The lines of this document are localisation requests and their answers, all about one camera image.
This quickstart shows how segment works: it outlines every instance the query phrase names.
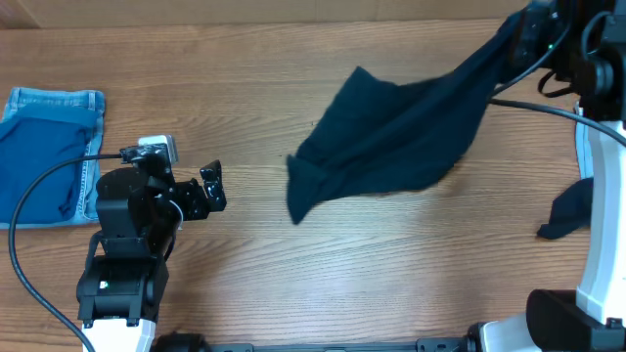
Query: wooden tabletop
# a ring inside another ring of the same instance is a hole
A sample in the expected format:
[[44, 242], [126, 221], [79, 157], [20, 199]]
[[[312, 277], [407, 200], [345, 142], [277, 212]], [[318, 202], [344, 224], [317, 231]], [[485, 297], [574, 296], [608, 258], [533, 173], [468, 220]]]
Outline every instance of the wooden tabletop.
[[[172, 134], [179, 180], [221, 159], [228, 208], [179, 233], [157, 333], [256, 345], [460, 335], [521, 312], [533, 288], [578, 284], [588, 232], [557, 242], [534, 235], [579, 177], [572, 123], [489, 108], [467, 157], [440, 184], [327, 202], [297, 227], [285, 161], [356, 66], [396, 83], [440, 75], [500, 23], [3, 30], [0, 98], [14, 86], [102, 90], [103, 153]], [[504, 96], [545, 102], [535, 93], [539, 74]], [[549, 103], [570, 109], [572, 99]], [[18, 231], [26, 274], [74, 319], [98, 229]], [[0, 350], [78, 351], [16, 279], [6, 242], [0, 233]]]

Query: blue jeans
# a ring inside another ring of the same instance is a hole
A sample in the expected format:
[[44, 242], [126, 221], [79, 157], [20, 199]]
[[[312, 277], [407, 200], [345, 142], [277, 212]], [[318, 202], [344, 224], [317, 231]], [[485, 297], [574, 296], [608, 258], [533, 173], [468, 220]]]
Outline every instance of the blue jeans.
[[[22, 87], [14, 88], [4, 110], [3, 122], [13, 118], [18, 110], [31, 103], [96, 111], [98, 118], [93, 128], [91, 140], [85, 149], [85, 155], [95, 155], [100, 152], [105, 124], [105, 95], [102, 92], [94, 90], [57, 92]], [[80, 191], [73, 216], [66, 221], [53, 224], [19, 224], [18, 228], [48, 228], [98, 222], [98, 214], [96, 213], [96, 199], [98, 197], [96, 183], [99, 179], [100, 164], [98, 160], [83, 162]], [[8, 228], [8, 224], [0, 223], [0, 229], [6, 228]]]

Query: light blue fabric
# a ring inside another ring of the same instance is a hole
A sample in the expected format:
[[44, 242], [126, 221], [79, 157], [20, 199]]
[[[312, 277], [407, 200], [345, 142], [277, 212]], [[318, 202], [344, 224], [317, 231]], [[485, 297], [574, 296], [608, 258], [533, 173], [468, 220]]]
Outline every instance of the light blue fabric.
[[589, 144], [589, 127], [582, 123], [576, 124], [576, 154], [578, 155], [580, 178], [594, 177], [594, 161]]
[[[105, 95], [102, 92], [94, 90], [60, 92], [23, 87], [14, 88], [11, 91], [11, 95], [4, 110], [3, 122], [16, 117], [17, 112], [29, 104], [50, 105], [51, 107], [84, 108], [97, 112], [98, 118], [92, 130], [91, 140], [85, 149], [85, 155], [95, 155], [100, 152], [105, 125]], [[98, 197], [96, 183], [99, 179], [100, 165], [98, 161], [92, 160], [83, 162], [80, 177], [80, 192], [73, 216], [67, 221], [53, 224], [19, 224], [18, 228], [49, 228], [98, 222], [98, 214], [96, 213], [96, 198]], [[6, 228], [8, 228], [8, 224], [0, 223], [0, 229]]]

